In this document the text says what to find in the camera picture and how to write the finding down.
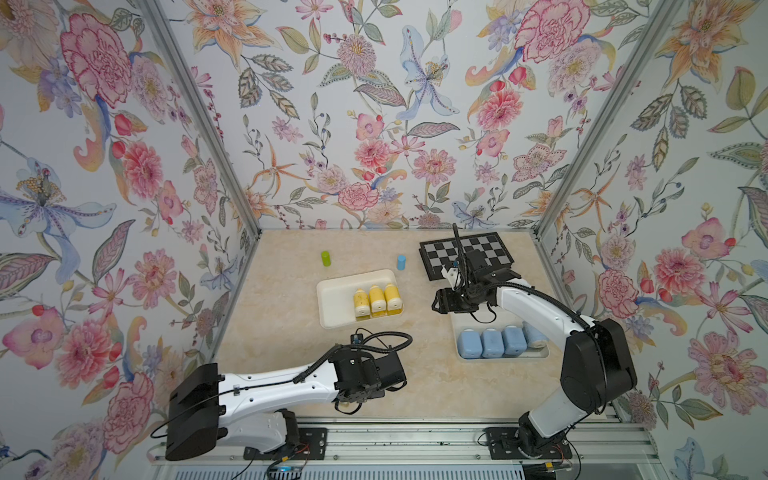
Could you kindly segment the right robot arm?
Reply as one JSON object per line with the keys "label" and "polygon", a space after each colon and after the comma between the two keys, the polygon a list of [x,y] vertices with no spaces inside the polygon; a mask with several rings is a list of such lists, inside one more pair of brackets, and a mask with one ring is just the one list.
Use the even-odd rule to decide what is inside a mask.
{"label": "right robot arm", "polygon": [[518,419],[515,443],[528,458],[540,458],[568,432],[637,385],[628,343],[619,323],[595,320],[536,289],[509,267],[492,268],[483,254],[466,251],[452,226],[457,266],[444,272],[449,286],[431,305],[439,314],[474,314],[481,306],[503,310],[527,322],[563,354],[560,386]]}

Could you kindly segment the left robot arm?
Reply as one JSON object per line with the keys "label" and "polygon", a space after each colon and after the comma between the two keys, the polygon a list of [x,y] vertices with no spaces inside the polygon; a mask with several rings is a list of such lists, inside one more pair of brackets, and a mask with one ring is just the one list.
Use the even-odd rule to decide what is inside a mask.
{"label": "left robot arm", "polygon": [[407,384],[400,351],[410,334],[383,331],[351,336],[306,366],[260,374],[222,373],[215,363],[198,367],[169,396],[169,418],[151,436],[165,442],[165,459],[185,461],[217,445],[242,446],[260,455],[296,447],[294,408],[345,405],[357,413],[370,400]]}

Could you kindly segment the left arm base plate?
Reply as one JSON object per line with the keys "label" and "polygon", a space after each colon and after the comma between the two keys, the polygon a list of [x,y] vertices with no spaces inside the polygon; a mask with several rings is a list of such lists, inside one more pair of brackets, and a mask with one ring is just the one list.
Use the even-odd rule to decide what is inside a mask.
{"label": "left arm base plate", "polygon": [[243,459],[248,461],[324,460],[327,446],[327,428],[300,428],[297,440],[289,440],[285,445],[267,453],[246,447]]}

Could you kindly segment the blue sharpener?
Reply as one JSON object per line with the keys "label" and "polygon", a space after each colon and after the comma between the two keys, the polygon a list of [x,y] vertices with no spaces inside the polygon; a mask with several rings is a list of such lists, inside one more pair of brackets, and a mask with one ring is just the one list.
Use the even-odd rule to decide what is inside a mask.
{"label": "blue sharpener", "polygon": [[523,323],[523,334],[528,349],[542,350],[547,346],[548,338],[528,322]]}
{"label": "blue sharpener", "polygon": [[483,355],[483,344],[480,334],[471,329],[461,331],[457,337],[457,351],[462,359],[480,359]]}
{"label": "blue sharpener", "polygon": [[507,326],[502,331],[502,340],[504,343],[504,356],[515,358],[522,355],[527,349],[528,344],[522,328],[517,326]]}
{"label": "blue sharpener", "polygon": [[502,333],[496,329],[486,329],[481,334],[482,357],[484,359],[502,358],[505,354],[505,345]]}

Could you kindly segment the yellow sharpener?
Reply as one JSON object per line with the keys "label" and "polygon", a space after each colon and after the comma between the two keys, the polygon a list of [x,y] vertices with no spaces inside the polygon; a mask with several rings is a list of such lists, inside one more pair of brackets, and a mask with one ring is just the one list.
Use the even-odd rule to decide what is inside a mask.
{"label": "yellow sharpener", "polygon": [[370,312],[373,318],[386,314],[388,309],[384,290],[378,285],[373,285],[369,290]]}
{"label": "yellow sharpener", "polygon": [[398,315],[402,312],[404,302],[396,285],[393,283],[387,284],[384,289],[384,297],[387,304],[386,312],[388,315]]}
{"label": "yellow sharpener", "polygon": [[353,295],[354,315],[358,320],[365,320],[371,317],[371,304],[368,293],[363,289],[358,289]]}

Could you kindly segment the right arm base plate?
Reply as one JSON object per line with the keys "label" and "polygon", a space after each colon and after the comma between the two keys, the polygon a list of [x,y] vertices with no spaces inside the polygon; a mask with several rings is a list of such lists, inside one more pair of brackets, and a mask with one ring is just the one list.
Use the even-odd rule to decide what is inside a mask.
{"label": "right arm base plate", "polygon": [[565,432],[540,437],[535,431],[512,427],[488,427],[476,440],[488,449],[492,460],[571,460],[573,452]]}

